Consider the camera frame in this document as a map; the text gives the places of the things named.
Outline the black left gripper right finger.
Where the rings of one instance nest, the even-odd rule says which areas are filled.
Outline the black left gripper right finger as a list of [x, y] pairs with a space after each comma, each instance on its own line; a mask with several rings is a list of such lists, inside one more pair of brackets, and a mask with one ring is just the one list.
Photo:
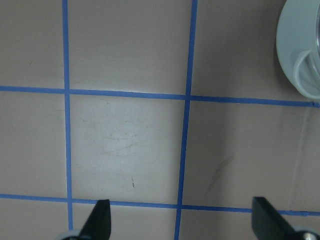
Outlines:
[[251, 228], [258, 240], [318, 240], [320, 234], [307, 228], [294, 228], [262, 196], [252, 198]]

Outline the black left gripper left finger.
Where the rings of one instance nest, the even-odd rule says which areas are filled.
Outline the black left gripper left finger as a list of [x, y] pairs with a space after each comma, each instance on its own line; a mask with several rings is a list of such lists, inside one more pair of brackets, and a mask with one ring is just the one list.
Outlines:
[[98, 200], [80, 230], [59, 234], [57, 240], [109, 240], [111, 237], [111, 206], [108, 199]]

